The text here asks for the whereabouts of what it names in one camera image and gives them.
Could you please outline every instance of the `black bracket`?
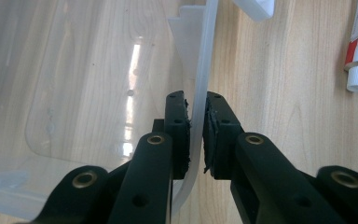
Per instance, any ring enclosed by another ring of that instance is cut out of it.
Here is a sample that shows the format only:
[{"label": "black bracket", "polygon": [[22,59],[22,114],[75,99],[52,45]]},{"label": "black bracket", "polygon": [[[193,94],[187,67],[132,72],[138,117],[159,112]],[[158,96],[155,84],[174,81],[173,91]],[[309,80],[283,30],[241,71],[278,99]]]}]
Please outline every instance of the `black bracket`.
[{"label": "black bracket", "polygon": [[245,133],[223,96],[208,92],[205,164],[231,179],[245,223],[358,223],[358,173],[340,166],[316,178],[298,171],[260,133]]}]

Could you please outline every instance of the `wooden table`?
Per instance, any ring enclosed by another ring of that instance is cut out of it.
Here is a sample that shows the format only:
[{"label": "wooden table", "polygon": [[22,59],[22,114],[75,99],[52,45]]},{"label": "wooden table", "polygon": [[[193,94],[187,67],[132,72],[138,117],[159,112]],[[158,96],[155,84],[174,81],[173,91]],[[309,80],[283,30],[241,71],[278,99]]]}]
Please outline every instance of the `wooden table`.
[{"label": "wooden table", "polygon": [[[358,93],[346,91],[343,71],[355,8],[350,0],[276,0],[273,18],[255,23],[220,1],[209,90],[226,97],[246,132],[268,136],[310,175],[333,164],[358,172]],[[241,223],[229,182],[202,170],[172,223]]]}]

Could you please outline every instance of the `metal bolt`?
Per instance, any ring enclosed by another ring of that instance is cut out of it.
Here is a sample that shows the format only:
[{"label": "metal bolt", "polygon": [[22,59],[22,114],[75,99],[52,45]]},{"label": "metal bolt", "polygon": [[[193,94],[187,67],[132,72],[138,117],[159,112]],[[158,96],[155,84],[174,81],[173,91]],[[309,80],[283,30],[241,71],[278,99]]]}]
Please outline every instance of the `metal bolt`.
[{"label": "metal bolt", "polygon": [[347,174],[342,171],[335,171],[331,173],[331,177],[340,185],[350,189],[358,188],[358,179],[353,175]]},{"label": "metal bolt", "polygon": [[246,142],[253,145],[261,145],[264,143],[264,139],[256,135],[248,135],[245,137]]},{"label": "metal bolt", "polygon": [[94,184],[96,180],[97,174],[93,171],[87,171],[77,175],[72,181],[72,185],[77,189],[83,189]]},{"label": "metal bolt", "polygon": [[165,141],[164,137],[161,135],[152,135],[147,138],[147,142],[151,145],[159,145]]}]

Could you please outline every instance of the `screw hole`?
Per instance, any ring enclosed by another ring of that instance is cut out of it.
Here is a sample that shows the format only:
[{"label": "screw hole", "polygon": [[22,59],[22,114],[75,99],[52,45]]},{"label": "screw hole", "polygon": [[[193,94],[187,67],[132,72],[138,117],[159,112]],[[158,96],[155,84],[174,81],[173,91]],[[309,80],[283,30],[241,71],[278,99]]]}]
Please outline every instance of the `screw hole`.
[{"label": "screw hole", "polygon": [[310,201],[310,199],[303,195],[296,195],[295,202],[298,206],[301,206],[301,207],[311,207],[312,206],[312,202]]},{"label": "screw hole", "polygon": [[83,189],[94,184],[97,175],[93,171],[83,172],[77,175],[72,181],[72,185],[77,189]]},{"label": "screw hole", "polygon": [[260,145],[264,143],[264,140],[256,135],[249,135],[245,137],[246,142],[253,144],[253,145]]},{"label": "screw hole", "polygon": [[142,194],[137,194],[132,198],[132,204],[136,207],[145,207],[149,203],[147,196]]},{"label": "screw hole", "polygon": [[347,174],[342,171],[335,171],[331,173],[331,177],[340,185],[350,189],[358,188],[358,179],[353,175]]},{"label": "screw hole", "polygon": [[164,142],[164,138],[160,135],[153,135],[147,138],[147,142],[152,145],[159,145]]}]

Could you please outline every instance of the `red label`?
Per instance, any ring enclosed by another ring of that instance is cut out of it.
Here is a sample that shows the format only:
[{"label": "red label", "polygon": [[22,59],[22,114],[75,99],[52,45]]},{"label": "red label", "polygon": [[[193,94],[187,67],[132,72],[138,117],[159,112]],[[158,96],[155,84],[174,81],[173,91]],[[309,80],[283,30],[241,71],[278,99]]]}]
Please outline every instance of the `red label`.
[{"label": "red label", "polygon": [[345,64],[353,62],[353,56],[354,56],[354,51],[356,50],[356,46],[357,46],[357,39],[352,41],[348,46],[347,58],[345,59]]}]

